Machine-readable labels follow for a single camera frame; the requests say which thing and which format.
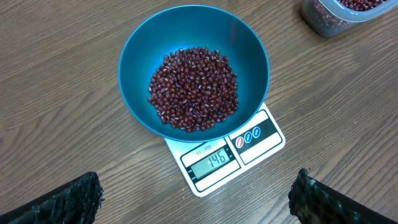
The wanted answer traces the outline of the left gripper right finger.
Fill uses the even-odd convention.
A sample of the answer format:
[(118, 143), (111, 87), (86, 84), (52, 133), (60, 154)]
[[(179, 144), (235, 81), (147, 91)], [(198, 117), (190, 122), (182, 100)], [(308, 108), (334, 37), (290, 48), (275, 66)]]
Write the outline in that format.
[(308, 224), (395, 224), (387, 218), (327, 185), (300, 169), (289, 198), (290, 214)]

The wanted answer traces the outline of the blue metal bowl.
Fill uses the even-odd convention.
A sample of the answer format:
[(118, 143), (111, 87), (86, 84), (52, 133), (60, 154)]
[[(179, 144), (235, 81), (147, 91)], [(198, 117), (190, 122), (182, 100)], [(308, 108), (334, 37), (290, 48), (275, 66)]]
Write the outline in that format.
[(119, 60), (121, 96), (136, 119), (167, 139), (206, 142), (242, 128), (264, 102), (267, 52), (242, 19), (182, 5), (144, 21)]

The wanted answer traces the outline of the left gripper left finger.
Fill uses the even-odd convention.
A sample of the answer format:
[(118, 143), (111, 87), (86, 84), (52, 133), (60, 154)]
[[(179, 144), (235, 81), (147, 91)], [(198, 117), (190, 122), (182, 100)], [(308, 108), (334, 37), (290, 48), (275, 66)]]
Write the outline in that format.
[(103, 188), (96, 172), (76, 179), (1, 215), (1, 223), (92, 224), (101, 203)]

